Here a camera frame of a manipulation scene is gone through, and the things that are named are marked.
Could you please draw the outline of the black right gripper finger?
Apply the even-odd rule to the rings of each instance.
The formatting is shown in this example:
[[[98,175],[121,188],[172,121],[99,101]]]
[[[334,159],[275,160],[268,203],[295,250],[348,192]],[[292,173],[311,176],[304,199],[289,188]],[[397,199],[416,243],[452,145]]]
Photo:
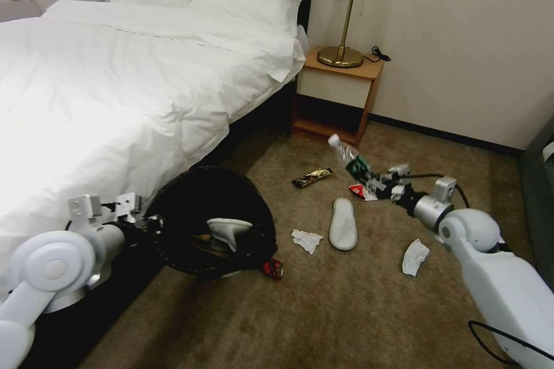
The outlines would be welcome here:
[[[370,187],[364,187],[364,200],[365,201],[377,201],[377,200],[389,200],[391,198],[392,187],[386,186],[383,189]]]
[[[392,172],[384,174],[370,171],[368,173],[367,187],[389,187],[395,183],[395,175]]]

